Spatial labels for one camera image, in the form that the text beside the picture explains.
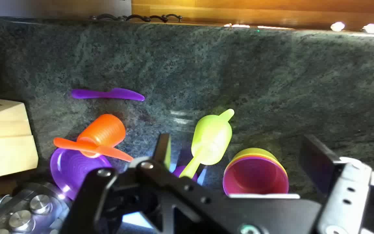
orange spoon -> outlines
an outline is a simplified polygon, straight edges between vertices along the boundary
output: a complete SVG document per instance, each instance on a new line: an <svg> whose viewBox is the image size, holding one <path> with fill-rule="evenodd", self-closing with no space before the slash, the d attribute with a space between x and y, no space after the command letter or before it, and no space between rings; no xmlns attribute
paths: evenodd
<svg viewBox="0 0 374 234"><path fill-rule="evenodd" d="M87 142L71 142L71 140L67 140L64 138L54 138L53 143L58 148L80 151L82 153L84 152L84 155L95 155L92 157L97 157L99 155L104 155L104 156L123 160L127 163L131 163L134 160L134 157L131 157L130 155L127 155L123 151L119 151L117 148L96 146L96 144L91 144Z"/></svg>

beige box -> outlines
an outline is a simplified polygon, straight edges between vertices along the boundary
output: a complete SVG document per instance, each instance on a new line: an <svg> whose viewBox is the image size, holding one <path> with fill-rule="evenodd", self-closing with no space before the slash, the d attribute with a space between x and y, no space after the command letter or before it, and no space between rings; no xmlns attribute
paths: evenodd
<svg viewBox="0 0 374 234"><path fill-rule="evenodd" d="M0 100L0 177L36 165L38 152L25 105Z"/></svg>
<svg viewBox="0 0 374 234"><path fill-rule="evenodd" d="M31 135L26 107L0 99L0 138Z"/></svg>

kitchen counter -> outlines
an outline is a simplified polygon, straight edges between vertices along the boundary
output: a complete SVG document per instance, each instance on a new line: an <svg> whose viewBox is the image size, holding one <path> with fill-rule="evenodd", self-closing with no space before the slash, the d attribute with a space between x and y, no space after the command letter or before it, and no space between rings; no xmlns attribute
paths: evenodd
<svg viewBox="0 0 374 234"><path fill-rule="evenodd" d="M74 87L147 99L74 100ZM227 108L232 142L205 181L218 192L229 159L262 147L287 169L292 192L316 198L297 165L304 134L374 166L374 36L361 34L0 21L0 98L26 103L40 166L54 137L73 139L101 113L123 120L118 147L130 155L151 156L170 133L174 161L187 161L196 121Z"/></svg>

cup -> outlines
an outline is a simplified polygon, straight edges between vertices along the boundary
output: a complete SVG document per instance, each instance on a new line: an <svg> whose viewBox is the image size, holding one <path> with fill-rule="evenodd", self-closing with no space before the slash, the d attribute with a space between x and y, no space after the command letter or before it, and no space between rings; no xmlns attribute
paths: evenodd
<svg viewBox="0 0 374 234"><path fill-rule="evenodd" d="M288 176L277 157L262 148L235 155L223 173L223 191L230 194L286 194Z"/></svg>
<svg viewBox="0 0 374 234"><path fill-rule="evenodd" d="M77 142L113 148L125 139L125 135L123 122L118 117L101 114L79 134ZM90 152L82 153L88 157L95 156Z"/></svg>

pink plastic cup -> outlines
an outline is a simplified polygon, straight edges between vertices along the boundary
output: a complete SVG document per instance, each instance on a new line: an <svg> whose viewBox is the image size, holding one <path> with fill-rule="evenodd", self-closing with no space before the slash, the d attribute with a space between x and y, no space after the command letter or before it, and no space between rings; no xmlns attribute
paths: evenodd
<svg viewBox="0 0 374 234"><path fill-rule="evenodd" d="M226 195L286 194L288 176L274 155L261 148L248 148L226 166L223 190Z"/></svg>

